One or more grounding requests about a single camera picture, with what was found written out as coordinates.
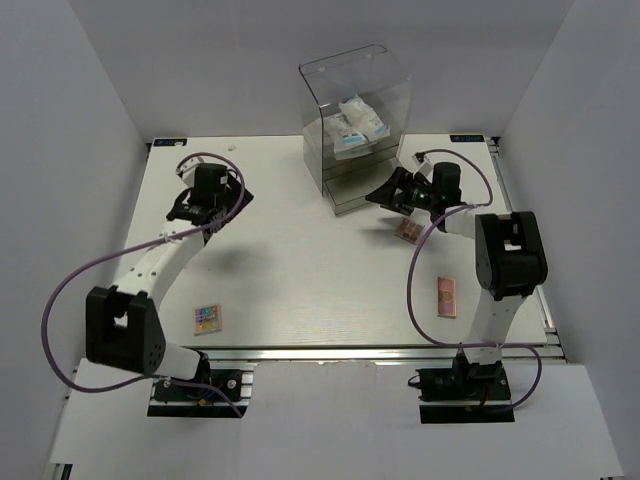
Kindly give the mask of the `clear acrylic drawer organizer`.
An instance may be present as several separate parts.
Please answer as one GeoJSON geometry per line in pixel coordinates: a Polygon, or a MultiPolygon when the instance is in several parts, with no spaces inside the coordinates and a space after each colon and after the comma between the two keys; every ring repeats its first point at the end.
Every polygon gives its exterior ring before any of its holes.
{"type": "Polygon", "coordinates": [[[302,63],[298,74],[310,175],[335,215],[362,208],[399,165],[411,77],[380,44],[302,63]]]}

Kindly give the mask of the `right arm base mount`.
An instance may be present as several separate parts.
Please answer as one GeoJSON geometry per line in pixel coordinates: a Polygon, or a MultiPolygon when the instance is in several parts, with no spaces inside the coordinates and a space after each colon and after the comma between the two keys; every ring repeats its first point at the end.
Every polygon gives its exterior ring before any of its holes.
{"type": "Polygon", "coordinates": [[[407,381],[418,391],[423,425],[513,423],[514,409],[506,373],[470,387],[454,381],[452,368],[419,369],[407,381]]]}

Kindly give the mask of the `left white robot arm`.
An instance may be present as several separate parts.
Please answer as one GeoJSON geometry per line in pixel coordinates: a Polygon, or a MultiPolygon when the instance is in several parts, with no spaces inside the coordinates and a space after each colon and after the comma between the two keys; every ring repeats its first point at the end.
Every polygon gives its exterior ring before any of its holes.
{"type": "Polygon", "coordinates": [[[200,163],[181,175],[187,188],[166,215],[159,243],[108,288],[86,297],[86,357],[89,361],[147,377],[176,379],[188,398],[211,387],[206,356],[166,340],[159,309],[186,265],[224,228],[253,195],[223,165],[200,163]]]}

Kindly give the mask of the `white wipes pack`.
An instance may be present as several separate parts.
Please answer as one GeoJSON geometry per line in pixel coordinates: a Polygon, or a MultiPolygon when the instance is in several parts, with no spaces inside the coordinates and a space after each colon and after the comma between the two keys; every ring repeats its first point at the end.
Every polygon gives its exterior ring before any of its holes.
{"type": "Polygon", "coordinates": [[[375,142],[390,135],[390,128],[360,96],[355,95],[346,102],[340,102],[338,106],[350,124],[369,142],[375,142]]]}
{"type": "Polygon", "coordinates": [[[337,160],[356,158],[369,152],[365,136],[343,114],[326,117],[324,129],[331,139],[337,160]]]}

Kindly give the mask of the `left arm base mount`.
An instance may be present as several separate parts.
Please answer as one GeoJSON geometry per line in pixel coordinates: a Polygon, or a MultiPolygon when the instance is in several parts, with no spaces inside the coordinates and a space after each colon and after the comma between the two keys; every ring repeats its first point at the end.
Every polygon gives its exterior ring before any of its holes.
{"type": "Polygon", "coordinates": [[[253,386],[253,371],[240,368],[213,368],[210,388],[184,387],[168,380],[153,383],[147,408],[148,417],[239,419],[247,411],[253,386]]]}

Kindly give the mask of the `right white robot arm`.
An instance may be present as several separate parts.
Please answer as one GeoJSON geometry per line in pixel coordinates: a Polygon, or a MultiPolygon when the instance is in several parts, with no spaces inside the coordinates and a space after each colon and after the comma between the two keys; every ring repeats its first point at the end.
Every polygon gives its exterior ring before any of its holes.
{"type": "Polygon", "coordinates": [[[457,346],[451,374],[453,390],[472,399],[496,382],[515,314],[544,283],[548,265],[534,213],[483,213],[483,205],[462,201],[460,180],[461,167],[456,163],[435,164],[430,179],[398,167],[366,200],[403,215],[416,209],[430,214],[431,225],[419,237],[409,267],[407,307],[411,321],[416,320],[414,270],[426,240],[439,230],[474,241],[475,275],[481,293],[470,330],[457,346]]]}

